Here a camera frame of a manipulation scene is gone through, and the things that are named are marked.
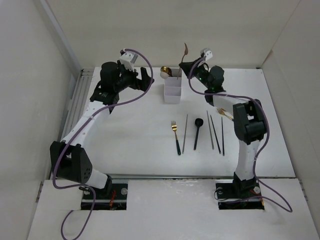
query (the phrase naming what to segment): robotic arm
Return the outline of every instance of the robotic arm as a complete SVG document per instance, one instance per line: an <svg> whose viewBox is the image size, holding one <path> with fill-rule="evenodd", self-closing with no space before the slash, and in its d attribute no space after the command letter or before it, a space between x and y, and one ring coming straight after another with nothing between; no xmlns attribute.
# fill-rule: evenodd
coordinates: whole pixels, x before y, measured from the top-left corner
<svg viewBox="0 0 320 240"><path fill-rule="evenodd" d="M97 126L112 113L114 108L109 108L109 111L100 111L92 117L93 113L108 105L116 104L122 90L129 87L145 92L150 85L150 81L154 82L154 79L148 76L144 67L140 68L141 79L137 78L138 73L134 69L137 58L136 53L122 51L117 63L106 62L101 66L101 80L95 87L83 116L61 142L54 141L50 146L51 170L53 172L66 142L72 140L72 145L69 146L58 166L57 177L102 189L106 193L110 192L111 177L93 168L85 148L97 130ZM74 138L75 133L83 127L88 118L92 118L92 120Z"/></svg>
<svg viewBox="0 0 320 240"><path fill-rule="evenodd" d="M212 57L212 52L208 48L202 50L200 54L201 57L193 62L179 64L187 76L192 66L201 58L206 56L207 61ZM191 78L196 77L207 88L205 91L208 94L205 96L207 103L223 108L233 115L234 131L239 139L238 165L233 175L232 185L224 186L228 194L222 198L244 199L250 197L250 191L258 186L253 168L258 147L267 132L265 119L261 110L252 101L228 97L228 93L222 87L225 71L220 66L213 66L210 71L209 68L206 70L204 63L205 61L201 61L192 71Z"/></svg>

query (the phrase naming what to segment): white table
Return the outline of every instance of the white table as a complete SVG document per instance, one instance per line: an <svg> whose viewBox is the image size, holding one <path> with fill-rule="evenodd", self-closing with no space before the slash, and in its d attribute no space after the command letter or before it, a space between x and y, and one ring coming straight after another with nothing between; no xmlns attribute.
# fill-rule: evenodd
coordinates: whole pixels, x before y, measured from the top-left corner
<svg viewBox="0 0 320 240"><path fill-rule="evenodd" d="M94 70L87 102L100 80L100 70L100 67ZM86 148L94 167L104 173L120 175L233 176L239 152L233 122L223 117L225 156L222 156L215 140L215 150L212 150L206 113L208 110L209 114L212 114L221 145L221 116L216 112L216 108L206 103L204 96L191 91L185 75L182 77L180 104L164 103L164 80L160 78L160 68L153 70L155 82L150 91L134 103L116 107ZM192 84L199 91L205 90L195 78ZM259 99L266 112L271 135L269 144L257 160L257 174L264 177L294 177L262 70L225 69L223 87L229 93ZM141 93L128 88L120 93L120 102ZM171 121L177 122L177 135L182 150L187 114L185 151L178 156ZM204 124L200 129L197 149L194 151L196 118L202 118Z"/></svg>
<svg viewBox="0 0 320 240"><path fill-rule="evenodd" d="M218 210L213 179L130 180L127 210L94 211L79 240L319 240L297 179L265 179L289 201L293 213L264 201L265 210ZM58 185L70 181L59 180ZM269 189L263 195L284 204ZM78 188L57 190L46 180L28 240L73 239L87 210L79 210Z"/></svg>

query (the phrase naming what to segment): gold fork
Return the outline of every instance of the gold fork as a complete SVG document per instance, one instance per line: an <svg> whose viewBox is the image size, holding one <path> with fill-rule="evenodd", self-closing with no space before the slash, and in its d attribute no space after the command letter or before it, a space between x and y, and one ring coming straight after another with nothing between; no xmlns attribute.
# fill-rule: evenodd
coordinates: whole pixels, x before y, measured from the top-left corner
<svg viewBox="0 0 320 240"><path fill-rule="evenodd" d="M226 116L228 119L230 119L231 121L233 121L234 119L230 116L228 116L225 111L221 108L221 107L217 107L216 108L217 112L223 116Z"/></svg>
<svg viewBox="0 0 320 240"><path fill-rule="evenodd" d="M175 135L176 150L178 152L178 155L181 155L178 136L177 136L177 124L176 124L176 121L172 121L171 122L171 127L172 127L172 131L174 131L174 135Z"/></svg>

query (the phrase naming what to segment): purple cable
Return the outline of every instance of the purple cable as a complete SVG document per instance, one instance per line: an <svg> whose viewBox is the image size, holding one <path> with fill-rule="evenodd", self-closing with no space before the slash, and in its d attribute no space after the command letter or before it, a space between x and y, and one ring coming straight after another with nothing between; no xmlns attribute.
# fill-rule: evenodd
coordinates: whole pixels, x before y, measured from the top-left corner
<svg viewBox="0 0 320 240"><path fill-rule="evenodd" d="M88 118L88 120L79 128L78 131L76 131L76 133L72 136L72 138L70 139L69 142L66 143L65 147L63 148L62 152L60 153L59 157L58 157L58 160L56 161L56 164L54 166L54 170L53 170L53 173L52 173L52 183L53 183L53 186L56 188L56 189L69 189L69 188L73 188L73 187L88 187L92 193L93 193L93 200L92 200L92 206L91 206L91 209L90 209L90 212L88 214L88 217L86 218L85 220L85 223L80 231L80 233L78 234L78 236L76 236L74 239L72 240L76 240L80 237L80 235L83 233L83 231L85 230L85 227L89 221L89 218L92 214L92 211L94 210L94 206L95 206L95 202L96 202L96 192L95 190L91 187L91 186L88 186L86 184L73 184L73 185L69 185L69 186L58 186L57 183L56 183L56 178L57 178L57 171L58 171L58 167L60 165L60 162L63 158L63 156L65 155L68 147L70 146L70 144L73 142L73 140L79 135L79 133L81 133L81 131L86 127L86 125L92 120L92 118L94 116L96 116L98 113L100 113L101 111L103 110L106 110L106 109L109 109L109 108L113 108L113 107L117 107L117 106L121 106L121 105L125 105L125 104L129 104L129 103L132 103L140 98L142 98L144 95L146 95L146 93L149 91L149 89L151 88L151 85L153 83L152 79L154 78L154 71L152 69L152 66L150 64L150 62L148 61L148 59L142 55L140 52L134 50L134 49L130 49L130 48L126 48L124 49L124 51L126 52L133 52L133 53L136 53L138 54L140 57L142 57L146 63L148 64L149 68L150 68L150 71L151 71L151 81L150 81L150 84L148 86L148 88L146 89L146 91L144 93L142 93L140 96L132 99L132 100L129 100L129 101L124 101L124 102L121 102L121 103L116 103L116 104L112 104L112 105L108 105L108 106L105 106L103 108L100 108L99 110L97 110L96 112L94 112L92 114L92 117ZM61 229L60 229L60 232L61 232L61 236L63 238L63 240L68 240L65 235L64 235L64 231L63 231L63 228L64 228L64 224L68 218L68 216L73 212L73 210L71 210L64 218L64 220L62 221L62 224L61 224Z"/></svg>
<svg viewBox="0 0 320 240"><path fill-rule="evenodd" d="M235 203L240 203L240 202L243 202L245 200L250 200L250 199L267 199L269 200L270 202L276 204L277 206L279 206L280 208L286 210L287 212L289 213L292 213L293 212L293 209L292 207L290 206L289 202L278 192L276 191L275 189L273 189L272 187L268 186L267 184L265 184L264 182L262 182L256 175L256 163L257 163L257 158L259 156L259 154L261 153L261 151L266 147L267 143L269 142L269 138L270 138L270 127L269 127L269 123L268 123L268 120L267 120L267 116L265 114L265 111L263 110L262 106L253 98L251 97L248 97L248 96L237 96L237 95L229 95L229 94L223 94L223 93L203 93L203 92L199 92L197 90L195 90L192 85L191 85L191 76L192 76L192 72L194 71L195 67L198 66L198 64L201 62L201 61L205 61L206 60L206 57L202 57L200 58L198 61L195 62L195 64L192 66L190 72L189 72L189 75L187 76L188 77L188 82L189 82L189 86L191 88L192 91L194 91L195 93L197 94L200 94L200 95L204 95L204 96L224 96L224 97L230 97L230 98L235 98L235 99L247 99L247 100L250 100L252 101L255 106L257 106L261 112L262 112L262 115L265 119L265 128L266 128L266 138L265 138L265 142L264 144L262 145L262 147L258 150L258 152L256 153L256 155L254 156L254 163L253 163L253 175L254 177L257 179L257 181L262 184L263 186L265 186L266 188L270 189L271 191L273 191L274 193L276 193L285 203L286 205L289 207L289 209L285 208L284 206L280 205L279 203L277 203L276 201L270 199L269 197L266 197L266 196L252 196L252 197L248 197L248 198L245 198L245 199L239 199L239 200L235 200L235 201L229 201L228 203L231 203L231 204L235 204Z"/></svg>

